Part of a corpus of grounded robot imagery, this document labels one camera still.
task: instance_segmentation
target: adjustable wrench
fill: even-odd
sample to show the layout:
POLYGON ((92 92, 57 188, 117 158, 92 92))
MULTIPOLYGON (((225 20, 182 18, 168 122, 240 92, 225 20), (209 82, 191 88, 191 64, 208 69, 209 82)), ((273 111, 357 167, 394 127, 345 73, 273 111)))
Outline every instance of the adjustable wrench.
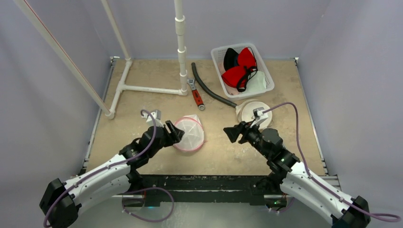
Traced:
POLYGON ((188 84, 190 85, 190 89, 192 90, 194 101, 197 104, 197 107, 203 111, 205 109, 202 97, 200 96, 199 92, 197 92, 196 87, 194 86, 194 79, 188 79, 188 84))

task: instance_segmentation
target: white plastic bin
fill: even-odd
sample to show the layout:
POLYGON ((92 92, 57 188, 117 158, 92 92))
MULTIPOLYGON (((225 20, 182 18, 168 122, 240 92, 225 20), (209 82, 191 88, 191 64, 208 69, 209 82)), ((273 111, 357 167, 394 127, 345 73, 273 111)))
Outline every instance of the white plastic bin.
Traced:
POLYGON ((263 62, 263 59, 260 56, 255 45, 253 45, 251 43, 242 43, 242 44, 234 44, 234 45, 228 45, 228 46, 214 48, 213 50, 211 50, 211 57, 213 58, 215 69, 217 70, 217 75, 218 75, 218 78, 220 79, 222 89, 224 90, 225 95, 228 97, 228 99, 230 101, 238 101, 238 100, 247 99, 247 98, 254 97, 254 96, 259 96, 267 91, 274 89, 273 79, 271 78, 269 70, 267 70, 267 67, 266 67, 265 63, 263 62), (225 88, 225 83, 222 80, 220 71, 218 69, 218 63, 224 61, 224 56, 225 56, 225 53, 227 52, 228 48, 232 48, 236 52, 240 53, 244 48, 247 48, 247 47, 252 48, 253 53, 255 54, 255 59, 258 64, 258 70, 265 73, 266 89, 256 91, 254 93, 248 93, 247 91, 245 91, 238 95, 230 95, 230 94, 228 94, 227 89, 225 88))

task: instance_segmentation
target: light gray backdrop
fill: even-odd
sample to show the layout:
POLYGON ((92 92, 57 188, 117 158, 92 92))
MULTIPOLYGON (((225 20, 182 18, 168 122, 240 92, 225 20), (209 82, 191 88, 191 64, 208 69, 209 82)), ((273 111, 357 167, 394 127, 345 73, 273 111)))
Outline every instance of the light gray backdrop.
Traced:
MULTIPOLYGON (((373 212, 403 215, 403 1, 333 0, 299 61, 326 164, 373 212)), ((372 220, 371 228, 397 228, 372 220)))
MULTIPOLYGON (((99 0, 83 1, 110 55, 123 56, 99 0)), ((190 58, 251 42, 263 57, 301 54, 330 0, 183 0, 190 58)), ((132 57, 175 58, 173 0, 109 0, 132 57)))
MULTIPOLYGON (((30 0, 102 93, 109 55, 80 1, 30 0)), ((0 2, 1 227, 39 228, 47 184, 78 173, 98 107, 13 1, 0 2)))

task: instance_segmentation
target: red wrench handle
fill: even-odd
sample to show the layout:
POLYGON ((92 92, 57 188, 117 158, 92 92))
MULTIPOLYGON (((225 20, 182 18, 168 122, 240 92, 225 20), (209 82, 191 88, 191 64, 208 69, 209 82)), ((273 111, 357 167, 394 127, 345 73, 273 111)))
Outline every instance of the red wrench handle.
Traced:
POLYGON ((204 103, 203 103, 203 100, 201 99, 202 97, 200 96, 199 92, 197 92, 197 90, 192 90, 192 94, 193 94, 194 101, 196 102, 198 108, 200 110, 203 110, 204 103))

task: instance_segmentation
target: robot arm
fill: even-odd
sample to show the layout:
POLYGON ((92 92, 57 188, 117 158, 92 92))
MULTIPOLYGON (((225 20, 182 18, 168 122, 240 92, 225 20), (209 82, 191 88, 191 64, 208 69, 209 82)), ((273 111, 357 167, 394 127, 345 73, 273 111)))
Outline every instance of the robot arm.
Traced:
POLYGON ((165 122, 170 130, 168 131, 159 120, 158 110, 152 112, 152 115, 157 124, 155 138, 149 147, 154 126, 97 168, 65 182, 55 179, 49 183, 39 206, 45 215, 48 214, 50 226, 67 228, 84 211, 107 198, 124 193, 130 188, 141 189, 142 177, 136 169, 147 164, 163 147, 180 142, 184 135, 184 131, 177 129, 171 121, 165 122))
POLYGON ((270 177, 278 181, 281 191, 309 206, 332 224, 332 228, 365 228, 370 222, 368 215, 342 202, 314 179, 329 190, 337 192, 349 203, 369 212, 365 199, 360 196, 354 199, 337 190, 312 171, 308 174, 299 158, 283 146, 283 140, 277 130, 267 128, 261 133, 258 124, 241 122, 234 127, 224 128, 224 132, 232 143, 236 142, 239 135, 242 134, 239 143, 250 143, 268 160, 267 165, 273 171, 270 177))

